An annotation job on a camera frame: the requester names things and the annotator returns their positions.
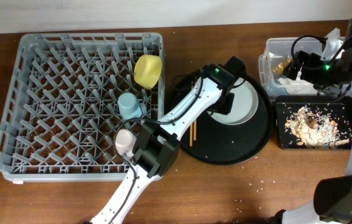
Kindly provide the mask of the white round plate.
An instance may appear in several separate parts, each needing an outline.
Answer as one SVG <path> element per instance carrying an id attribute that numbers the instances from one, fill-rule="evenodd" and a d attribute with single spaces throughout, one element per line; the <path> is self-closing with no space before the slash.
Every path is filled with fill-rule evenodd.
<path id="1" fill-rule="evenodd" d="M 259 97 L 255 88 L 245 82 L 243 85 L 232 89 L 234 94 L 231 112 L 227 115 L 214 113 L 211 118 L 218 123 L 226 125 L 238 125 L 247 122 L 255 112 L 259 105 Z"/>

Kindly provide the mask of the brown Nescafe Gold wrapper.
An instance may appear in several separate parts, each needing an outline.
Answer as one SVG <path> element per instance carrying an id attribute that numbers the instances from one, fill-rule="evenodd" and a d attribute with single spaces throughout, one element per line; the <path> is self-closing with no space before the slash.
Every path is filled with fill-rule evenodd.
<path id="1" fill-rule="evenodd" d="M 276 65 L 272 69 L 272 72 L 277 73 L 277 74 L 282 74 L 284 72 L 284 70 L 290 65 L 291 61 L 292 61 L 292 59 L 288 58 L 288 59 L 280 62 L 278 65 Z"/>

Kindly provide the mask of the food scraps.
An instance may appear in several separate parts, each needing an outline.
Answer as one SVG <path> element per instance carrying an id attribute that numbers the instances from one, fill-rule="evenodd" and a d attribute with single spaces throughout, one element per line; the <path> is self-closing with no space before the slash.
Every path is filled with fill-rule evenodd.
<path id="1" fill-rule="evenodd" d="M 352 131 L 343 131 L 326 110 L 302 106 L 281 123 L 282 146 L 301 149 L 336 149 L 351 143 Z"/>

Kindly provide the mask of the yellow bowl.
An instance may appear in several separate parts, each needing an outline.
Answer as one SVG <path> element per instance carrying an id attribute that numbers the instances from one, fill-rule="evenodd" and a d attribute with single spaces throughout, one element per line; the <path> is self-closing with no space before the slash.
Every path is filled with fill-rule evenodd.
<path id="1" fill-rule="evenodd" d="M 135 65 L 135 82 L 143 88 L 152 89 L 159 81 L 162 65 L 161 57 L 156 55 L 142 55 Z"/>

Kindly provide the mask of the blue plastic cup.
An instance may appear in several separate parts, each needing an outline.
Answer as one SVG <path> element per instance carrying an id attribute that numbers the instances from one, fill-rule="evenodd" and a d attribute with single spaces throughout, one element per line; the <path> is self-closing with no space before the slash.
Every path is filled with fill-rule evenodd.
<path id="1" fill-rule="evenodd" d="M 123 119 L 140 118 L 143 115 L 137 97 L 132 93 L 123 93 L 118 99 L 120 115 Z"/>

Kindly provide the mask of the pink plastic cup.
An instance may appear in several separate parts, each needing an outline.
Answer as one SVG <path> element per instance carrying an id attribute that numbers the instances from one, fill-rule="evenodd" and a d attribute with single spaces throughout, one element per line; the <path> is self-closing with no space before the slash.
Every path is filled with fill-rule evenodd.
<path id="1" fill-rule="evenodd" d="M 115 138 L 115 149 L 121 156 L 133 157 L 136 136 L 127 129 L 120 129 Z"/>

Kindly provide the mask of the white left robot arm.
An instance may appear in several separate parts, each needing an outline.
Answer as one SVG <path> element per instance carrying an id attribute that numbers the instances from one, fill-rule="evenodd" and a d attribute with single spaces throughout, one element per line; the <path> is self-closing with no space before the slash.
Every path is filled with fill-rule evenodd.
<path id="1" fill-rule="evenodd" d="M 133 145 L 129 169 L 111 199 L 91 219 L 92 224 L 122 223 L 150 183 L 159 180 L 177 159 L 180 140 L 206 110 L 229 114 L 235 82 L 246 74 L 245 63 L 231 57 L 225 64 L 212 63 L 198 70 L 196 86 L 168 114 L 155 121 L 144 119 Z"/>

